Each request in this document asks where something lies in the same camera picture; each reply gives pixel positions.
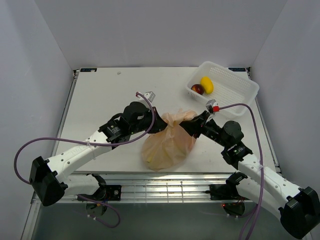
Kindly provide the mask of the banana print plastic bag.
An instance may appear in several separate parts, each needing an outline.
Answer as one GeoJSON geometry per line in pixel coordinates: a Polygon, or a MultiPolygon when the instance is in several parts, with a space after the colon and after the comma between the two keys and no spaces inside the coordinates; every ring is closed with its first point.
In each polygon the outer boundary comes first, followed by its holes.
{"type": "Polygon", "coordinates": [[[181,126],[183,121],[197,116],[193,110],[164,113],[161,118],[167,123],[165,130],[150,134],[141,148],[141,159],[152,171],[160,171],[181,164],[195,146],[196,139],[181,126]]]}

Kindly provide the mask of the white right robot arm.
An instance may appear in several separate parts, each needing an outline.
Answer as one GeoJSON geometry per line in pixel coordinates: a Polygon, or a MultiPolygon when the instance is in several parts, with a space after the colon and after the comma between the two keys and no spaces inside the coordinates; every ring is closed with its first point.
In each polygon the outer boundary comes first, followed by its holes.
{"type": "Polygon", "coordinates": [[[226,194],[245,197],[272,213],[294,238],[303,239],[320,223],[320,200],[311,187],[289,182],[267,166],[246,147],[241,126],[229,120],[219,127],[204,111],[180,126],[192,137],[204,135],[223,147],[221,155],[236,172],[226,180],[226,194]]]}

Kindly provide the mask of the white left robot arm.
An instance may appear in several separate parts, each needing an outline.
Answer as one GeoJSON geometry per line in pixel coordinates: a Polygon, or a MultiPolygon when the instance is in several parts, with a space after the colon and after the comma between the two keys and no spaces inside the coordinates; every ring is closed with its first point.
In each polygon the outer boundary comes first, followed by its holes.
{"type": "Polygon", "coordinates": [[[29,182],[43,206],[51,206],[64,196],[83,195],[95,201],[107,198],[107,184],[98,174],[73,175],[80,167],[98,156],[112,151],[117,143],[124,143],[140,132],[159,133],[167,123],[155,107],[149,109],[134,101],[122,113],[114,115],[100,126],[85,144],[77,144],[65,152],[33,160],[29,182]]]}

